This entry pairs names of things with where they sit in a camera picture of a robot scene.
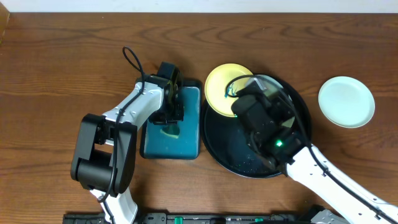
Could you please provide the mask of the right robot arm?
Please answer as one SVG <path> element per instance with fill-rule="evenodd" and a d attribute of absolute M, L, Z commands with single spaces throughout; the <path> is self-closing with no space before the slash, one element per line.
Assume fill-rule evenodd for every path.
<path fill-rule="evenodd" d="M 284 91 L 241 90 L 232 109 L 267 167 L 306 186 L 350 223 L 397 223 L 395 205 L 360 186 L 311 143 Z"/>

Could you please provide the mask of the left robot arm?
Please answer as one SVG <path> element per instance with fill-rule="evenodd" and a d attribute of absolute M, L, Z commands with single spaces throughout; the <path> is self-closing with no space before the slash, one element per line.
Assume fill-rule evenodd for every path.
<path fill-rule="evenodd" d="M 167 124 L 183 119 L 182 85 L 179 75 L 143 75 L 113 109 L 83 117 L 70 175 L 96 197 L 107 222 L 134 222 L 138 207 L 129 184 L 135 169 L 137 132 L 147 120 Z"/>

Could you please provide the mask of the yellow plate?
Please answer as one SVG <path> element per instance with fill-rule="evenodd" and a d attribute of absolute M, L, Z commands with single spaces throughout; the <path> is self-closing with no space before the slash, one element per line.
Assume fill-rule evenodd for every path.
<path fill-rule="evenodd" d="M 205 82 L 206 100 L 211 108 L 220 115 L 231 118 L 235 117 L 231 110 L 231 106 L 237 98 L 232 98 L 229 95 L 235 96 L 237 91 L 245 87 L 249 78 L 236 80 L 230 85 L 228 85 L 228 83 L 232 79 L 242 75 L 253 74 L 246 67 L 236 63 L 219 65 L 208 75 Z"/>

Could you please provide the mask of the light blue plate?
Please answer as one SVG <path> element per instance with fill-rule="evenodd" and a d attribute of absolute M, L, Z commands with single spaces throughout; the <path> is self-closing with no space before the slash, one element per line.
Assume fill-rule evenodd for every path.
<path fill-rule="evenodd" d="M 359 128 L 373 118 L 376 104 L 369 88 L 359 80 L 339 76 L 327 80 L 318 92 L 323 115 L 343 128 Z"/>

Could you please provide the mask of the green yellow sponge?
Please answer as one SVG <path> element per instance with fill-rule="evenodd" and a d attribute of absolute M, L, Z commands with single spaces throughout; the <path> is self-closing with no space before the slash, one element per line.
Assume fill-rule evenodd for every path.
<path fill-rule="evenodd" d="M 160 132 L 170 138 L 178 139 L 180 136 L 180 128 L 178 124 L 168 124 L 164 126 Z"/>

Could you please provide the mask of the white plate with scribble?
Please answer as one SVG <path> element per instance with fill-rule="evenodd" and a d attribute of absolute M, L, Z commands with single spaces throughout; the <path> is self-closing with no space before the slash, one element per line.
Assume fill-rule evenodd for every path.
<path fill-rule="evenodd" d="M 244 84 L 244 87 L 255 86 L 259 91 L 269 99 L 277 98 L 284 87 L 274 78 L 267 75 L 254 75 Z"/>

